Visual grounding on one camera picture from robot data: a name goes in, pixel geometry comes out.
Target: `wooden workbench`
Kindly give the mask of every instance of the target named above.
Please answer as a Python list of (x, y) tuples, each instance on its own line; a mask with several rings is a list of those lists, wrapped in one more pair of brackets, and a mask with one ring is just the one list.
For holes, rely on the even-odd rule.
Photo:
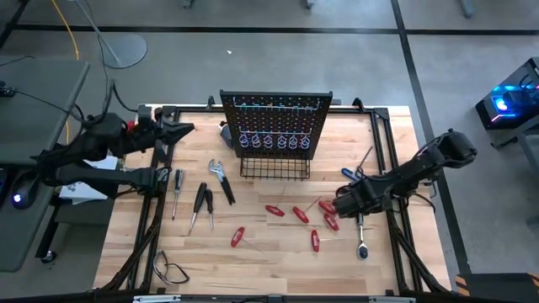
[[(402, 163), (418, 150), (414, 127), (408, 107), (390, 107), (389, 111), (398, 160)], [(305, 181), (240, 177), (240, 159), (219, 136), (217, 125), (224, 119), (224, 114), (180, 116), (181, 121), (194, 123), (196, 130), (183, 138), (174, 150), (173, 169), (185, 170), (185, 178), (175, 221), (171, 220), (173, 186), (168, 186), (159, 249), (166, 252), (169, 262), (180, 264), (191, 280), (188, 284), (167, 286), (154, 274), (152, 289), (166, 286), (167, 293), (171, 294), (207, 295), (383, 295), (388, 289), (397, 292), (385, 213), (366, 217), (365, 241), (369, 257), (360, 261), (355, 255), (358, 245), (355, 220), (338, 220), (340, 231), (330, 231), (316, 206), (307, 212), (311, 220), (309, 226), (301, 223), (291, 211), (293, 206), (306, 208), (318, 197), (331, 199), (336, 188), (348, 183), (340, 168), (355, 167), (373, 146), (368, 115), (328, 116), (311, 161), (311, 177)], [(384, 153), (387, 167), (391, 167), (387, 151)], [(149, 166), (151, 157), (152, 151), (133, 153), (125, 164), (132, 168)], [(224, 165), (237, 201), (234, 206), (228, 205), (216, 175), (208, 171), (212, 158)], [(367, 174), (378, 173), (374, 150), (363, 167)], [(187, 237), (200, 182), (208, 183), (208, 188), (213, 190), (216, 226), (211, 231), (204, 204), (192, 235)], [(276, 203), (280, 203), (279, 207), (286, 213), (284, 217), (271, 215), (264, 209)], [(141, 204), (142, 197), (137, 195), (115, 201), (95, 287), (109, 282), (132, 252)], [(440, 283), (450, 288), (432, 208), (412, 198), (408, 211), (419, 256)], [(264, 252), (246, 243), (236, 248), (230, 246), (232, 235), (240, 226), (246, 228), (244, 238)], [(320, 252), (313, 252), (312, 228), (318, 230), (323, 240), (337, 240), (322, 241)], [(409, 262), (402, 250), (401, 253), (407, 282), (412, 287)], [(141, 259), (137, 284), (140, 284), (145, 260), (145, 257)], [(170, 271), (170, 276), (180, 279), (175, 269)]]

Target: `wire basket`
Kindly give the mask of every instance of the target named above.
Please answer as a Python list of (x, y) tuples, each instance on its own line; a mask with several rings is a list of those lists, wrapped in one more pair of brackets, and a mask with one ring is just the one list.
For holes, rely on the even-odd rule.
[(240, 175), (245, 178), (306, 179), (311, 167), (308, 153), (244, 152)]

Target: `concrete floor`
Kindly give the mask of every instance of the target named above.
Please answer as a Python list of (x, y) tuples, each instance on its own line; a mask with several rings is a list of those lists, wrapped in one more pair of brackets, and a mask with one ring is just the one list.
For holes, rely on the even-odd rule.
[[(299, 0), (197, 0), (191, 10), (183, 10), (178, 0), (89, 1), (99, 25), (396, 28), (390, 0), (318, 0), (312, 11), (303, 9)], [(465, 19), (457, 0), (399, 1), (408, 29), (539, 29), (535, 0), (474, 2), (476, 14)], [(16, 8), (14, 0), (6, 3)], [(87, 24), (74, 3), (59, 4), (70, 24)], [(0, 21), (10, 16), (0, 13)], [(30, 2), (19, 23), (61, 24), (47, 1)], [(105, 35), (113, 39), (121, 34)], [(85, 113), (97, 113), (104, 96), (99, 45), (93, 33), (76, 32), (75, 36), (81, 59), (91, 63), (77, 103)], [(419, 141), (425, 141), (398, 35), (141, 36), (148, 43), (146, 58), (125, 70), (108, 70), (131, 106), (204, 103), (221, 88), (332, 90), (345, 104), (360, 97), (369, 105), (409, 106)], [(503, 151), (489, 146), (473, 110), (489, 89), (537, 55), (539, 36), (410, 35), (408, 39), (434, 133), (454, 127), (465, 132), (479, 151), (472, 166), (446, 170), (472, 271), (539, 272), (539, 236), (526, 227), (526, 219), (539, 214), (536, 175), (517, 146)], [(23, 30), (11, 34), (0, 55), (74, 57), (66, 32)], [(131, 117), (118, 104), (112, 104), (111, 111)], [(458, 270), (446, 220), (440, 201), (435, 199), (435, 203), (446, 262), (454, 277)], [(44, 266), (28, 258), (16, 274), (0, 274), (4, 286), (0, 297), (78, 292), (92, 287), (106, 228), (62, 229), (54, 244), (61, 256), (54, 265)]]

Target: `computer mouse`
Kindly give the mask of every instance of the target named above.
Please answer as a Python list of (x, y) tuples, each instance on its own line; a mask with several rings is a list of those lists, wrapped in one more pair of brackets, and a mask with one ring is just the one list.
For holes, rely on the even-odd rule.
[(11, 190), (11, 202), (18, 210), (25, 210), (32, 206), (37, 195), (40, 180), (34, 171), (29, 171), (18, 176), (13, 182)]

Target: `white paper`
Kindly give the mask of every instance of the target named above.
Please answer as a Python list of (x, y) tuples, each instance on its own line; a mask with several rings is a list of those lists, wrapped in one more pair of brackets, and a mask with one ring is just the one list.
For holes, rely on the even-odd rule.
[[(86, 163), (90, 164), (95, 168), (101, 169), (116, 169), (116, 164), (118, 164), (118, 158), (113, 156), (107, 156), (104, 160), (97, 162), (90, 162), (84, 160)], [(92, 189), (89, 185), (83, 182), (77, 182), (61, 187), (60, 198), (71, 199), (74, 205), (80, 204), (82, 202), (90, 200), (103, 200), (108, 197), (104, 194), (101, 194), (99, 191)]]

